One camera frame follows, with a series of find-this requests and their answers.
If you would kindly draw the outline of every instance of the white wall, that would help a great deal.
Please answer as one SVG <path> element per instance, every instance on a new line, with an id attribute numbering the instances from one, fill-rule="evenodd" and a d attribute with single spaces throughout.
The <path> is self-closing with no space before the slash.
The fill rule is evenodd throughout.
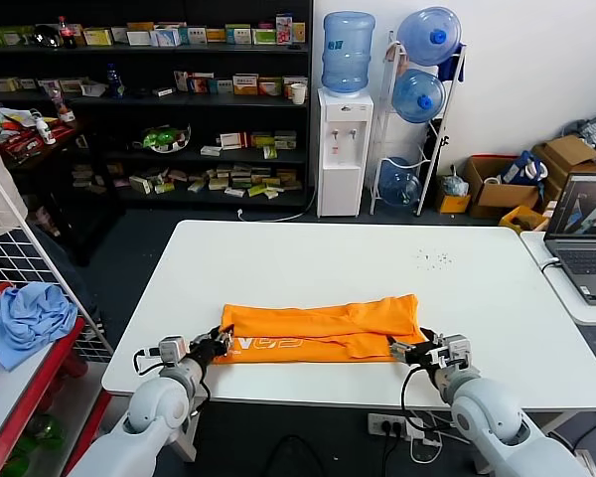
<path id="1" fill-rule="evenodd" d="M 596 115 L 596 0 L 315 0 L 313 87 L 321 86 L 327 13 L 375 16 L 369 89 L 376 100 L 388 31 L 432 5 L 457 14 L 468 45 L 440 170 L 471 154 L 520 152 L 568 121 Z M 418 137 L 403 121 L 389 135 L 403 155 Z"/>

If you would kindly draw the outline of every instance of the laptop keyboard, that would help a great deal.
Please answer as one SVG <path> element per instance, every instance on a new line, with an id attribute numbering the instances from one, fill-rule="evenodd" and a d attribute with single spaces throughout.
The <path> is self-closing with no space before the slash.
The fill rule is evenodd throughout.
<path id="1" fill-rule="evenodd" d="M 558 256 L 576 275 L 596 275 L 596 250 L 557 250 Z"/>

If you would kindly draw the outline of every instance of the water bottle rack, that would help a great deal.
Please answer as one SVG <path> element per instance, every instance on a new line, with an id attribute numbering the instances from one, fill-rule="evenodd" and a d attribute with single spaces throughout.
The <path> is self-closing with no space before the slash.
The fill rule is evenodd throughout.
<path id="1" fill-rule="evenodd" d="M 457 68 L 455 69 L 455 75 L 451 78 L 451 86 L 450 91 L 448 93 L 448 97 L 446 99 L 446 106 L 444 107 L 443 113 L 441 115 L 441 123 L 439 127 L 436 128 L 432 124 L 432 119 L 427 122 L 428 124 L 428 132 L 426 137 L 432 134 L 435 138 L 435 144 L 433 146 L 433 152 L 428 158 L 424 153 L 424 149 L 420 144 L 417 145 L 417 149 L 419 150 L 419 160 L 415 164 L 411 164 L 408 166 L 400 166 L 395 164 L 391 161 L 388 157 L 385 157 L 384 154 L 384 143 L 386 139 L 386 131 L 388 129 L 388 121 L 392 114 L 396 114 L 395 110 L 392 107 L 392 96 L 393 96 L 393 88 L 395 86 L 395 80 L 398 77 L 398 68 L 400 65 L 406 65 L 407 57 L 406 57 L 406 50 L 404 46 L 397 41 L 393 41 L 393 32 L 389 32 L 389 45 L 386 49 L 386 56 L 384 58 L 384 75 L 382 77 L 381 83 L 381 90 L 379 93 L 379 99 L 377 100 L 377 114 L 375 115 L 374 120 L 374 127 L 372 131 L 372 142 L 371 147 L 369 150 L 369 158 L 371 160 L 377 161 L 377 167 L 375 170 L 375 177 L 373 179 L 373 184 L 371 187 L 371 215 L 375 210 L 375 203 L 377 201 L 382 200 L 379 196 L 379 173 L 381 171 L 381 164 L 384 161 L 388 161 L 393 166 L 398 169 L 416 169 L 416 174 L 419 176 L 419 171 L 423 164 L 429 164 L 428 170 L 426 173 L 426 177 L 424 179 L 424 185 L 422 188 L 421 196 L 419 199 L 419 204 L 417 205 L 417 209 L 415 211 L 415 215 L 419 217 L 421 215 L 421 210 L 424 206 L 424 200 L 426 199 L 426 194 L 428 193 L 428 187 L 430 185 L 431 177 L 434 175 L 434 172 L 437 168 L 437 164 L 439 162 L 439 153 L 441 148 L 448 144 L 449 137 L 446 134 L 446 129 L 448 125 L 448 117 L 450 112 L 450 106 L 452 105 L 453 98 L 455 97 L 455 91 L 459 85 L 459 72 L 462 70 L 464 61 L 466 59 L 466 45 L 463 45 L 461 48 L 461 52 L 459 54 L 453 55 L 454 58 L 458 58 Z"/>

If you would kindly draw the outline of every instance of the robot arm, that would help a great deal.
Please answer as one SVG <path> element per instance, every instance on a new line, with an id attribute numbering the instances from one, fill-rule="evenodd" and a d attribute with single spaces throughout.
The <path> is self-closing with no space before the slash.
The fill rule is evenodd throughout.
<path id="1" fill-rule="evenodd" d="M 111 475 L 149 477 L 161 448 L 174 442 L 188 425 L 194 398 L 208 365 L 227 353 L 231 330 L 195 339 L 189 351 L 183 337 L 159 343 L 163 370 L 132 396 L 126 414 L 109 434 L 100 437 L 73 468 L 70 477 Z"/>
<path id="2" fill-rule="evenodd" d="M 455 427 L 477 447 L 496 477 L 588 477 L 567 449 L 540 431 L 510 391 L 471 366 L 468 339 L 433 336 L 415 346 L 389 341 L 399 361 L 426 370 L 450 404 Z"/>

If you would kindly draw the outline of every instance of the black shelving unit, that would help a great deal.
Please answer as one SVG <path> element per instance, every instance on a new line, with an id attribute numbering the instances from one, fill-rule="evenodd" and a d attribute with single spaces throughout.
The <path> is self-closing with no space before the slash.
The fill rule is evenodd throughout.
<path id="1" fill-rule="evenodd" d="M 121 162 L 128 170 L 166 166 L 195 172 L 217 164 L 245 163 L 272 168 L 293 168 L 299 173 L 302 191 L 288 191 L 268 200 L 264 195 L 249 198 L 209 191 L 198 194 L 177 184 L 173 192 L 144 196 L 131 189 L 120 189 L 121 200 L 133 207 L 198 208 L 211 206 L 301 207 L 308 202 L 309 101 L 295 105 L 284 97 L 234 94 L 188 94 L 177 92 L 163 97 L 150 95 L 156 87 L 174 86 L 173 71 L 215 73 L 216 78 L 258 73 L 262 76 L 311 76 L 313 0 L 77 0 L 64 2 L 57 11 L 55 0 L 13 0 L 9 12 L 0 5 L 0 25 L 53 23 L 65 15 L 85 27 L 125 25 L 129 21 L 186 21 L 188 25 L 223 27 L 226 23 L 272 20 L 276 13 L 291 12 L 295 21 L 305 22 L 307 42 L 281 45 L 182 45 L 172 48 L 81 47 L 75 50 L 43 49 L 34 46 L 0 48 L 0 78 L 79 78 L 106 82 L 106 66 L 115 63 L 128 93 L 121 99 L 84 97 L 67 94 L 66 99 L 78 118 L 95 124 L 95 150 L 108 163 Z M 54 109 L 46 95 L 37 90 L 0 92 L 0 102 L 10 107 L 37 107 L 43 113 Z M 190 125 L 189 146 L 174 154 L 128 150 L 140 131 L 162 124 Z M 265 160 L 259 149 L 223 151 L 220 157 L 202 156 L 203 145 L 214 145 L 220 133 L 294 130 L 298 148 L 278 151 L 277 159 Z"/>

